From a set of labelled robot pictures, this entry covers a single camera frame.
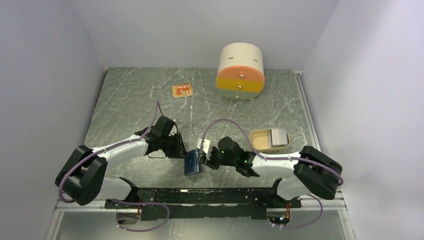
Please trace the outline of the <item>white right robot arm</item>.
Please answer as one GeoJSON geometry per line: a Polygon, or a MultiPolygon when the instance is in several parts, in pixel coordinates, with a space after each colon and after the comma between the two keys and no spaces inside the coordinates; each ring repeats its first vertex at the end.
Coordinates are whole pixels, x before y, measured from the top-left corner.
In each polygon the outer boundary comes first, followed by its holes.
{"type": "Polygon", "coordinates": [[[249,177],[275,177],[270,202],[282,207],[288,200],[313,194],[321,199],[333,200],[337,188],[343,183],[343,167],[312,146],[288,154],[265,154],[243,150],[226,136],[211,146],[207,139],[199,139],[196,149],[201,164],[217,170],[221,166],[234,167],[249,177]]]}

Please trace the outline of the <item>stack of credit cards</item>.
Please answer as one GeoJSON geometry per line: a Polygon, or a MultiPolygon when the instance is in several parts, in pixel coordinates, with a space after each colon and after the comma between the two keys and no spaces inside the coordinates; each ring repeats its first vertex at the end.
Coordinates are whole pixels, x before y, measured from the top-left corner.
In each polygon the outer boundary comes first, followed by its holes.
{"type": "Polygon", "coordinates": [[[271,148],[289,145],[289,137],[285,128],[272,128],[268,134],[268,143],[271,148]]]}

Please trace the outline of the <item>blue card holder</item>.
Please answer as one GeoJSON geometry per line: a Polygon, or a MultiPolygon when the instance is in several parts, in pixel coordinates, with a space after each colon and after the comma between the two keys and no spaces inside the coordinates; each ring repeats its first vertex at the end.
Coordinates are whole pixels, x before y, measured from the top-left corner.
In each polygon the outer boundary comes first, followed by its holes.
{"type": "Polygon", "coordinates": [[[202,171],[198,149],[190,150],[184,159],[184,175],[190,176],[202,171]]]}

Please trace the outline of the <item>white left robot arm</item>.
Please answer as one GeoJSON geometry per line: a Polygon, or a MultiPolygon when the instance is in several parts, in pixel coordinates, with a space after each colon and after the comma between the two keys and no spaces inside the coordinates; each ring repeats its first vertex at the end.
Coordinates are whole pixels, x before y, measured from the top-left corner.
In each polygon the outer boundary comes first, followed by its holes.
{"type": "Polygon", "coordinates": [[[188,153],[174,120],[160,116],[130,137],[102,147],[80,145],[74,149],[55,179],[59,198],[85,206],[100,198],[117,200],[126,208],[142,201],[140,189],[130,180],[108,178],[106,172],[134,158],[162,151],[166,158],[184,159],[188,153]]]}

